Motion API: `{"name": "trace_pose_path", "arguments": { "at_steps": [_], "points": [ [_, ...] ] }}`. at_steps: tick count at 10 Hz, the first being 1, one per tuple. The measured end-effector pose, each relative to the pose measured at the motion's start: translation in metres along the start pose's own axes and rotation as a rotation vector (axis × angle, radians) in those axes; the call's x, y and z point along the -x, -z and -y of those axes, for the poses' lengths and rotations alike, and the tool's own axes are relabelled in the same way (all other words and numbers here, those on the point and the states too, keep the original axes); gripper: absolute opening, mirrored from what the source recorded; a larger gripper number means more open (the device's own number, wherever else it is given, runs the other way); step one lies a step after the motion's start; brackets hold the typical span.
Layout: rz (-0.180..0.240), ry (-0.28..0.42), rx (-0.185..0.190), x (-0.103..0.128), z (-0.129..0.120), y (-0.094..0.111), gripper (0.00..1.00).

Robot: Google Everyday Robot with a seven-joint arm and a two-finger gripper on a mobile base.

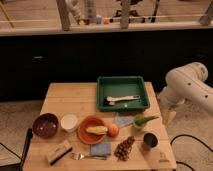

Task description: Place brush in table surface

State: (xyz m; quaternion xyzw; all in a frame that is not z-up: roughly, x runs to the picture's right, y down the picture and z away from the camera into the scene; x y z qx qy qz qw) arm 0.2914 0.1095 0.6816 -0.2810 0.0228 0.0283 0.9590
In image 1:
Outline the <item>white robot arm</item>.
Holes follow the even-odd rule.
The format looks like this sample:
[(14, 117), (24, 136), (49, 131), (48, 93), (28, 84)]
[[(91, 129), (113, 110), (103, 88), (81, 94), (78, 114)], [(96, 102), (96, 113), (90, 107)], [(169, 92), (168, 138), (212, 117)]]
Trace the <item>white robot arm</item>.
[(213, 88), (205, 84), (207, 67), (200, 62), (192, 62), (170, 70), (166, 76), (166, 86), (157, 96), (164, 125), (175, 117), (175, 108), (190, 100), (213, 115)]

